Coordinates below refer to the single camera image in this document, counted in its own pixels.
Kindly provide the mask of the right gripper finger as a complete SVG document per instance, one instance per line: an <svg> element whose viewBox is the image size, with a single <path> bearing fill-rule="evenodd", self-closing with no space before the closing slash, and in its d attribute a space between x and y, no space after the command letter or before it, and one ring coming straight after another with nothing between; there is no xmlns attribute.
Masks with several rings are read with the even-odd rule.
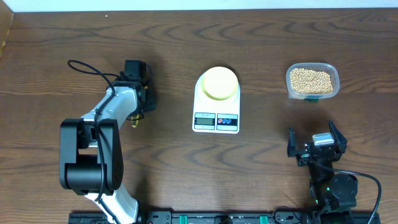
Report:
<svg viewBox="0 0 398 224"><path fill-rule="evenodd" d="M341 153L345 153L346 148L347 148L347 143L348 143L347 139L336 128L336 126L332 120L329 120L328 124L329 124L331 135L333 136L333 139L335 141L335 145L337 146L338 150Z"/></svg>
<svg viewBox="0 0 398 224"><path fill-rule="evenodd" d="M295 131L292 127L289 128L289 141L287 146L288 157L295 157L296 155L296 145L295 145Z"/></svg>

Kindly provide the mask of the yellow scoop spoon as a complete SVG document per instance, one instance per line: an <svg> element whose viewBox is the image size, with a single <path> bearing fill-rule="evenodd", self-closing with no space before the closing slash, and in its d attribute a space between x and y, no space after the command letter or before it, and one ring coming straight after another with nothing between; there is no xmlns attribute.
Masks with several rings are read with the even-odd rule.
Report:
<svg viewBox="0 0 398 224"><path fill-rule="evenodd" d="M133 116L131 116L131 125L133 128L136 128L139 122L139 115L135 114Z"/></svg>

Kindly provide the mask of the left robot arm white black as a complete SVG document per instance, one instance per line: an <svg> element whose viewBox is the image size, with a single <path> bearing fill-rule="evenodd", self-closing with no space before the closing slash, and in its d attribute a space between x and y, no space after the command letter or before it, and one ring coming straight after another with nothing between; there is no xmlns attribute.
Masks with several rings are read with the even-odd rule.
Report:
<svg viewBox="0 0 398 224"><path fill-rule="evenodd" d="M127 60L108 81L104 98L78 119L60 125L60 184L94 202L99 213L71 213L69 223L142 223L139 204L123 185L119 130L125 121L136 126L154 110L153 73L140 60Z"/></svg>

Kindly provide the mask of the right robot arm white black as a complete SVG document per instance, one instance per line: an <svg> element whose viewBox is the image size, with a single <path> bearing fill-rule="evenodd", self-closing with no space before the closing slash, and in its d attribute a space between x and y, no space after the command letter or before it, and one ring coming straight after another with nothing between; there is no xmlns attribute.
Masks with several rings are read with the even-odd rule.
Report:
<svg viewBox="0 0 398 224"><path fill-rule="evenodd" d="M289 128L287 155L307 166L310 173L310 195L316 207L300 217L302 223L353 223L350 208L356 206L358 180L353 174L338 173L333 163L346 152L347 139L332 121L328 133L316 134L313 141L299 149L295 131Z"/></svg>

